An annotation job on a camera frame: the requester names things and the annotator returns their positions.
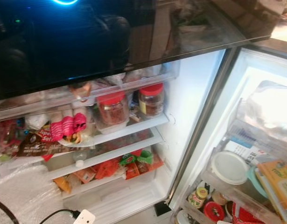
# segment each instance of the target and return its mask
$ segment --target open refrigerator door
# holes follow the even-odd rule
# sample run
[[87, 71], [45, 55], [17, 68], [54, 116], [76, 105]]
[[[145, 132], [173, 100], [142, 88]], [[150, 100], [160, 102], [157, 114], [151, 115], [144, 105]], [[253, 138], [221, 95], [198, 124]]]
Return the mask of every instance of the open refrigerator door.
[[241, 49], [170, 207], [172, 223], [287, 223], [287, 59]]
[[88, 210], [95, 224], [165, 200], [223, 57], [215, 51], [0, 102], [0, 179], [45, 165], [62, 207]]

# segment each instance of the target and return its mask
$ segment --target white plug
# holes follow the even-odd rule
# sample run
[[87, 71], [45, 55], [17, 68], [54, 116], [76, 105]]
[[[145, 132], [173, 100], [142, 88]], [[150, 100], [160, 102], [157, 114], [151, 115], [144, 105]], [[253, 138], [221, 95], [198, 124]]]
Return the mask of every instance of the white plug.
[[74, 224], [93, 224], [96, 217], [91, 214], [88, 210], [84, 209], [74, 221]]

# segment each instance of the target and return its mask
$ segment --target refrigerator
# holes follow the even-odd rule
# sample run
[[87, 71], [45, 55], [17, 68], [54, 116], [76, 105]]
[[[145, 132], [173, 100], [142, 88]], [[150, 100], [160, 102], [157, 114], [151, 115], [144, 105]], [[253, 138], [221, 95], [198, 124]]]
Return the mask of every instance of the refrigerator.
[[[271, 223], [273, 220], [273, 224], [280, 223], [277, 216], [258, 202], [213, 177], [207, 164], [214, 149], [224, 139], [229, 117], [241, 98], [248, 97], [264, 80], [287, 86], [287, 58], [247, 48], [232, 48], [165, 63], [160, 69], [162, 73], [159, 76], [123, 84], [122, 87], [112, 86], [91, 91], [92, 96], [100, 96], [163, 82], [165, 100], [162, 115], [132, 123], [113, 133], [98, 134], [94, 144], [115, 142], [124, 137], [132, 139], [137, 133], [148, 132], [143, 138], [95, 154], [85, 159], [81, 167], [75, 165], [72, 153], [55, 154], [47, 162], [40, 156], [0, 161], [0, 179], [12, 175], [16, 169], [23, 169], [24, 164], [34, 167], [45, 165], [48, 167], [45, 175], [53, 184], [52, 180], [58, 177], [151, 146], [163, 161], [163, 166], [130, 180], [121, 176], [94, 180], [73, 189], [71, 194], [58, 190], [57, 197], [62, 201], [63, 208], [79, 211], [87, 209], [96, 216], [95, 224], [114, 224], [156, 203], [167, 201], [174, 216], [180, 209], [184, 209], [199, 223], [212, 223], [186, 201], [196, 184], [204, 180], [223, 193], [229, 193], [227, 196], [231, 200], [264, 222]], [[0, 110], [0, 121], [94, 103], [91, 97], [87, 97], [86, 102], [80, 102], [65, 90], [61, 93], [59, 98], [46, 98], [45, 102], [23, 106], [15, 106], [12, 102], [13, 106], [8, 104], [6, 109]], [[29, 182], [32, 182], [32, 178], [20, 185], [28, 186]]]

